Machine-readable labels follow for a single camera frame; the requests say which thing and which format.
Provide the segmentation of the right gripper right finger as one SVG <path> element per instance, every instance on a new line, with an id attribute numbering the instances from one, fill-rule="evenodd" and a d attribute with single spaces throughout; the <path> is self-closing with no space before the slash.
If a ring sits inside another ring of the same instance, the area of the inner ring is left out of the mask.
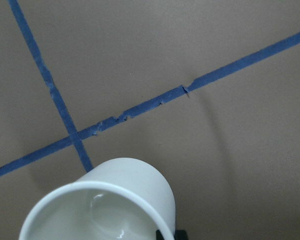
<path id="1" fill-rule="evenodd" d="M 187 231 L 184 229 L 176 229 L 174 232 L 175 240 L 189 240 Z"/>

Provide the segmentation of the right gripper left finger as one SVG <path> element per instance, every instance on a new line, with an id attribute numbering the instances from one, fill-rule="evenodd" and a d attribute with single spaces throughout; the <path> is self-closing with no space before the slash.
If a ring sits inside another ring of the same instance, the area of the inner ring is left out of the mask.
<path id="1" fill-rule="evenodd" d="M 156 240 L 163 240 L 163 236 L 162 236 L 160 230 L 157 230 L 155 232 L 155 236 L 156 236 Z"/>

